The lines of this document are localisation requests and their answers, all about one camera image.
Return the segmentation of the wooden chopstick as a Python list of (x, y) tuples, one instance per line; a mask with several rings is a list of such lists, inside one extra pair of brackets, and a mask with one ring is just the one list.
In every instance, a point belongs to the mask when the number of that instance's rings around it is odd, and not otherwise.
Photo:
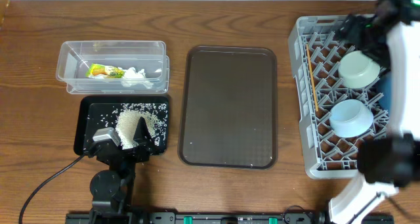
[(314, 76), (313, 76), (313, 70), (312, 70), (312, 61), (311, 61), (311, 55), (310, 55), (310, 49), (309, 49), (309, 45), (308, 43), (306, 44), (306, 55), (308, 58), (308, 69), (309, 69), (309, 74), (310, 74), (310, 82), (311, 82), (311, 88), (312, 88), (312, 96), (314, 99), (314, 107), (315, 107), (315, 111), (318, 112), (319, 108), (318, 108), (318, 99), (317, 99), (317, 94), (316, 94), (316, 88), (315, 88), (315, 84), (314, 84)]

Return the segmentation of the dark blue plate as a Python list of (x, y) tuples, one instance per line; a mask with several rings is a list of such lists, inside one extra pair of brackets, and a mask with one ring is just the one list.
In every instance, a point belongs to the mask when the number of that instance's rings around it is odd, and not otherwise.
[(382, 93), (383, 96), (379, 99), (379, 105), (383, 110), (390, 112), (391, 108), (391, 97), (392, 97), (392, 76), (391, 72), (383, 74), (379, 81), (375, 84), (378, 93)]

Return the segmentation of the white napkin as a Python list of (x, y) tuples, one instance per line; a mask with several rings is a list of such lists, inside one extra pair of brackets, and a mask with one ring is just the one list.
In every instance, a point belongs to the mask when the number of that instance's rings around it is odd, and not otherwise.
[(121, 84), (124, 87), (141, 84), (147, 89), (151, 89), (153, 86), (153, 83), (147, 80), (144, 69), (137, 72), (134, 67), (124, 70), (124, 75), (121, 77)]

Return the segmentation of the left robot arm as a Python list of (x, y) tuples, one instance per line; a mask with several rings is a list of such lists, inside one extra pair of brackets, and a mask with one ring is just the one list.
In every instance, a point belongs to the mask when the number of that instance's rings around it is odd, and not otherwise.
[(147, 162), (156, 151), (151, 140), (139, 140), (138, 146), (121, 150), (111, 139), (93, 142), (84, 152), (109, 165), (90, 182), (93, 196), (89, 223), (149, 223), (147, 212), (131, 205), (137, 163)]

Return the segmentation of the yellow green snack wrapper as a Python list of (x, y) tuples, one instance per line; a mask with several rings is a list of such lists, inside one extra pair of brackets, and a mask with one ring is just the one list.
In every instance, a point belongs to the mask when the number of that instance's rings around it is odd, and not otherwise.
[(91, 64), (86, 76), (88, 78), (95, 78), (102, 76), (103, 78), (122, 78), (125, 71), (115, 66), (107, 66), (102, 64)]

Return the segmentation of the light blue small bowl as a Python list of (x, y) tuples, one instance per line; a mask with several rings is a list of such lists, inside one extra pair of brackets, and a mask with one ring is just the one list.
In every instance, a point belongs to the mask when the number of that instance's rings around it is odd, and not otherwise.
[(331, 110), (329, 123), (338, 137), (356, 137), (366, 132), (373, 124), (373, 113), (361, 101), (347, 99), (337, 103)]

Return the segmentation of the mint green bowl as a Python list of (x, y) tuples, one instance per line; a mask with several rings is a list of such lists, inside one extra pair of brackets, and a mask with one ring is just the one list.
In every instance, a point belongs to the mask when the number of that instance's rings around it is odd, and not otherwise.
[(345, 87), (359, 89), (378, 77), (380, 65), (361, 51), (353, 51), (340, 60), (338, 72)]

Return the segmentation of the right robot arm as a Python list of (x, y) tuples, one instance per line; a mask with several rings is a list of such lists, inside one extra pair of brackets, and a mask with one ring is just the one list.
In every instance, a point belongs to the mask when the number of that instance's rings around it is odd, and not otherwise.
[(382, 223), (370, 211), (419, 180), (419, 0), (377, 0), (372, 17), (348, 15), (339, 37), (390, 70), (388, 136), (361, 146), (357, 175), (324, 212), (295, 213), (293, 219)]

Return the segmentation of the white rice pile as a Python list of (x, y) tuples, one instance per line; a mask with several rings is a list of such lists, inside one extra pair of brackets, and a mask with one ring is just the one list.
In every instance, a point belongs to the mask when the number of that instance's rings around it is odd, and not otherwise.
[(133, 148), (138, 143), (134, 141), (137, 123), (144, 118), (148, 132), (157, 146), (157, 153), (164, 153), (167, 148), (168, 105), (158, 102), (141, 103), (108, 103), (105, 112), (99, 113), (99, 119), (91, 121), (99, 128), (112, 127), (121, 139), (123, 149)]

